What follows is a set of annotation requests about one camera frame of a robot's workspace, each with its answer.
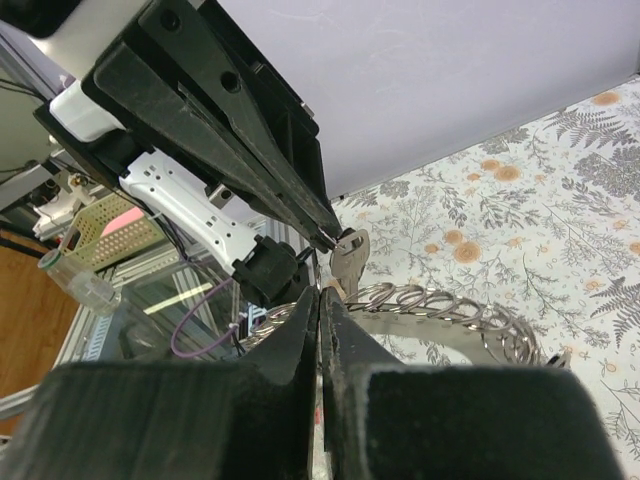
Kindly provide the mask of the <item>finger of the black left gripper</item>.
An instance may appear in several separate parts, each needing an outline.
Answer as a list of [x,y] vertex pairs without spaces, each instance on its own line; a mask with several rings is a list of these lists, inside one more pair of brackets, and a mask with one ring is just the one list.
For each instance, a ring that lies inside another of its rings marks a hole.
[[259,212],[309,240],[343,232],[326,194],[319,128],[302,101],[215,1],[158,1],[139,27],[167,62],[198,122],[225,153],[213,154],[186,128],[157,129],[233,179]]
[[[227,185],[250,204],[246,192],[233,179],[219,173],[200,155],[187,152],[158,131],[159,126],[186,128],[189,134],[209,147],[211,153],[227,151],[219,145],[216,135],[197,121],[193,106],[181,94],[177,83],[173,80],[164,81],[162,74],[168,64],[162,60],[161,54],[157,49],[137,54],[126,43],[119,42],[94,66],[83,85],[92,100],[146,142],[179,158],[194,169],[202,180],[218,180]],[[307,240],[323,252],[334,246],[334,240]]]

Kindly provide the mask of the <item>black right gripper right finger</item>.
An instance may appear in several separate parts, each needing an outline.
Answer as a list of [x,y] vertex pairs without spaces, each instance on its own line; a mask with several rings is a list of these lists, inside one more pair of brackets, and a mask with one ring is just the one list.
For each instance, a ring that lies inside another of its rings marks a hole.
[[576,376],[551,366],[406,365],[320,297],[325,448],[336,479],[619,479]]

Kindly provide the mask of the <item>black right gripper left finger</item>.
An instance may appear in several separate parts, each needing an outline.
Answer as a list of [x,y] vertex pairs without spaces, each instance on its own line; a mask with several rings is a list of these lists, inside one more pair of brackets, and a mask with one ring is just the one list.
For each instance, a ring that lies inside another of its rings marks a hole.
[[307,479],[320,293],[235,361],[77,362],[51,371],[5,479]]

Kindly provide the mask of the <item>large metal keyring disc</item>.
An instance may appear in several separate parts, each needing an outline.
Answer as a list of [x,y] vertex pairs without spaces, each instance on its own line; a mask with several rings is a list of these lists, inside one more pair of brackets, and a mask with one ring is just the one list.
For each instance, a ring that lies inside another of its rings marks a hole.
[[328,285],[352,320],[401,362],[570,368],[566,349],[546,355],[531,323],[497,303],[418,284],[378,282],[351,295],[335,280]]

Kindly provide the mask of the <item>key with black white tag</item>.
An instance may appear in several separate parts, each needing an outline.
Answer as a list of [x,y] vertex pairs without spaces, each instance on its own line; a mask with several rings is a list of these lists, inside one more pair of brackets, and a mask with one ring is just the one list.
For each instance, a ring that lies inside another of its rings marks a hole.
[[329,265],[331,274],[346,296],[351,296],[359,290],[359,281],[369,256],[370,238],[366,229],[347,229],[338,240]]

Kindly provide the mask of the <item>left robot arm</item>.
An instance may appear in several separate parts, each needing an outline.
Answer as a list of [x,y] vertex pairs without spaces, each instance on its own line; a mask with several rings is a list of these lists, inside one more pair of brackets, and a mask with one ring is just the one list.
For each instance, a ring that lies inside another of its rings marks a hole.
[[260,306],[308,285],[293,248],[231,219],[228,189],[328,252],[342,227],[326,194],[319,129],[302,99],[216,1],[6,1],[73,83],[44,127],[88,172],[165,216]]

